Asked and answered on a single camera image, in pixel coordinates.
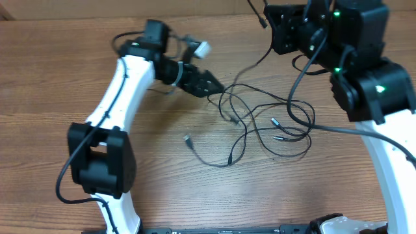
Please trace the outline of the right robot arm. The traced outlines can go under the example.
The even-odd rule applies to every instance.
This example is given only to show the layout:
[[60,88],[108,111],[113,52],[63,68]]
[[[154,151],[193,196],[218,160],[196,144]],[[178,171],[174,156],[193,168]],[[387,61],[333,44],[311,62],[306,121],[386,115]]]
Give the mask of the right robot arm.
[[340,213],[309,223],[307,233],[415,232],[415,90],[408,72],[382,55],[389,17],[381,1],[308,1],[265,5],[272,48],[300,51],[330,73],[333,96],[361,136],[374,165],[387,220]]

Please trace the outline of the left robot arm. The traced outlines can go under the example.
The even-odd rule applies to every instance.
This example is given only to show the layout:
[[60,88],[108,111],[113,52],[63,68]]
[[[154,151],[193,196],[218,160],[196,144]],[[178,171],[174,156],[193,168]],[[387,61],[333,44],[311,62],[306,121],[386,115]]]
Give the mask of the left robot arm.
[[129,132],[145,93],[160,80],[173,90],[204,98],[224,91],[224,86],[205,70],[191,63],[204,59],[211,45],[186,35],[178,36],[162,21],[149,19],[143,31],[123,34],[127,40],[111,46],[118,60],[114,77],[94,112],[84,123],[73,123],[67,134],[69,158],[55,187],[60,193],[67,170],[74,183],[82,186],[89,198],[75,203],[96,202],[105,219],[104,233],[143,233],[142,222],[131,197],[137,164]]

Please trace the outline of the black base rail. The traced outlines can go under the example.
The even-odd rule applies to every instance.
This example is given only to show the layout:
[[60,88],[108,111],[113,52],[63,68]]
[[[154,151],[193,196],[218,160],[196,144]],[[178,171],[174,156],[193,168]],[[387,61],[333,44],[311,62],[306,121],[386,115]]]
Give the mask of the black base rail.
[[144,228],[138,234],[318,234],[318,233],[387,233],[387,222],[352,220],[341,213],[328,214],[308,224],[282,224],[278,227],[242,227],[214,229],[171,229],[169,227]]

